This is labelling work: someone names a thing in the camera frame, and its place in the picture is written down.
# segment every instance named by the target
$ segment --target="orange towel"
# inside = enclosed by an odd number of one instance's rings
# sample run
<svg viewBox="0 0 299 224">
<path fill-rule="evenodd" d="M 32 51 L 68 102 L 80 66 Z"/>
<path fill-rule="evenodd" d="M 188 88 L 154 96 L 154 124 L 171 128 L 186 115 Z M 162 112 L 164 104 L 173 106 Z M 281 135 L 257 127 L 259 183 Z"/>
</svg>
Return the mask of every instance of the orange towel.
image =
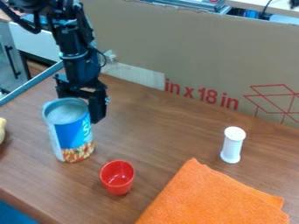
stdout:
<svg viewBox="0 0 299 224">
<path fill-rule="evenodd" d="M 137 224 L 286 224 L 281 198 L 259 192 L 196 159 L 184 164 Z"/>
</svg>

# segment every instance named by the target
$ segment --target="red printed box diagram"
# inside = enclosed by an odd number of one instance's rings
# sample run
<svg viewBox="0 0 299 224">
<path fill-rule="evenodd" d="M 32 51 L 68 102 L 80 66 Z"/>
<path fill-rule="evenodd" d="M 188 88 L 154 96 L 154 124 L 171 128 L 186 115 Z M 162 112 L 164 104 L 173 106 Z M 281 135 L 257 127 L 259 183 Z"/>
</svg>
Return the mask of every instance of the red printed box diagram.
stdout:
<svg viewBox="0 0 299 224">
<path fill-rule="evenodd" d="M 244 97 L 256 106 L 254 116 L 257 116 L 261 110 L 271 115 L 282 115 L 281 123 L 286 117 L 299 123 L 299 93 L 285 84 L 259 85 L 250 88 L 256 94 L 246 94 Z"/>
</svg>

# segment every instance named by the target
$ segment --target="wooden table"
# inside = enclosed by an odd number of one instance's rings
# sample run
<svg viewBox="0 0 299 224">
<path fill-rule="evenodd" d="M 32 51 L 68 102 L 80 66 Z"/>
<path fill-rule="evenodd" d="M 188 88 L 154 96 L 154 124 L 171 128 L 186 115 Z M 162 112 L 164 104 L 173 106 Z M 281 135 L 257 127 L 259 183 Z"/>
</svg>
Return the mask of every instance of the wooden table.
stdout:
<svg viewBox="0 0 299 224">
<path fill-rule="evenodd" d="M 268 0 L 226 0 L 226 5 L 245 10 L 263 11 Z M 266 13 L 299 18 L 299 8 L 290 9 L 289 0 L 273 0 Z"/>
<path fill-rule="evenodd" d="M 111 103 L 94 125 L 96 151 L 88 160 L 56 160 L 40 118 L 56 97 L 52 78 L 0 108 L 8 137 L 0 148 L 0 199 L 44 223 L 133 223 L 189 158 L 242 183 L 286 199 L 283 210 L 299 223 L 299 130 L 266 122 L 124 80 L 102 76 Z M 242 159 L 219 158 L 223 130 L 247 132 Z M 136 167 L 132 191 L 106 193 L 98 170 L 109 160 Z"/>
</svg>

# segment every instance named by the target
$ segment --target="blue can label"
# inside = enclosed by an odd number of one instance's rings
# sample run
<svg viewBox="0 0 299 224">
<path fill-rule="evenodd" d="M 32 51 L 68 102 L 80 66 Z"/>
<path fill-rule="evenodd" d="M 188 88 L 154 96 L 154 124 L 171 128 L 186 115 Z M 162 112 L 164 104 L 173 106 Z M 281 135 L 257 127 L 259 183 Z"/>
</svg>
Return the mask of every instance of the blue can label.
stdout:
<svg viewBox="0 0 299 224">
<path fill-rule="evenodd" d="M 89 114 L 68 124 L 50 126 L 52 146 L 56 157 L 64 162 L 78 162 L 94 151 L 94 137 Z"/>
</svg>

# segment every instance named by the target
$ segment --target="red bowl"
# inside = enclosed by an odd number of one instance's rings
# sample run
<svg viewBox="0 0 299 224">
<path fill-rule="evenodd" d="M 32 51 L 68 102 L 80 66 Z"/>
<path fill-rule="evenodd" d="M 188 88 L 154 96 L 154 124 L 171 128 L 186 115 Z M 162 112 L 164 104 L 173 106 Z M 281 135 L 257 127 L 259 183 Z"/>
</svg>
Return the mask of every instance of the red bowl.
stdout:
<svg viewBox="0 0 299 224">
<path fill-rule="evenodd" d="M 127 193 L 132 188 L 134 177 L 133 165 L 123 160 L 106 163 L 100 171 L 101 183 L 113 195 Z"/>
</svg>

